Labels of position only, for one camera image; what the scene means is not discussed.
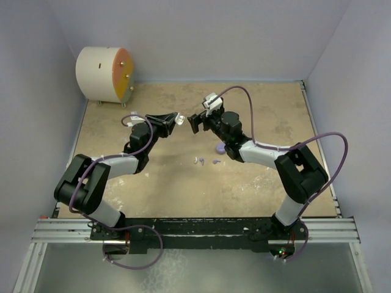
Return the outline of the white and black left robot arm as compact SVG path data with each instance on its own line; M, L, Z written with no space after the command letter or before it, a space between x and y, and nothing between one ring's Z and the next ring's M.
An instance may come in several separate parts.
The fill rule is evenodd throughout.
M132 112L123 117L121 124L131 129L123 151L100 157L76 155L57 184L54 199L68 206L71 213L103 225L111 239L120 239L126 231L125 215L103 199L106 183L143 171L156 142L169 137L184 119L178 112L146 116Z

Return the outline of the white earbud charging case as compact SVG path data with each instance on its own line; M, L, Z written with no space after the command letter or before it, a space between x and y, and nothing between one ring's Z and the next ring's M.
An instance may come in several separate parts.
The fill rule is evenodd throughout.
M183 123L184 123L184 121L186 120L186 117L185 116L183 116L183 115L180 115L180 114L178 114L176 117L175 117L175 123L177 124L177 125L182 125Z

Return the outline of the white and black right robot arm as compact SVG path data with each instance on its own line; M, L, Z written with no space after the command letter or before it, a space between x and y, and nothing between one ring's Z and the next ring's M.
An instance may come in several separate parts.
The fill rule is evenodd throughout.
M279 239L293 232L293 224L310 197L321 190L329 177L307 146L284 151L273 146L270 150L260 148L242 130L236 112L223 108L194 114L187 118L194 134L199 126L212 131L224 144L229 158L242 163L253 163L277 170L286 196L274 214L272 233Z

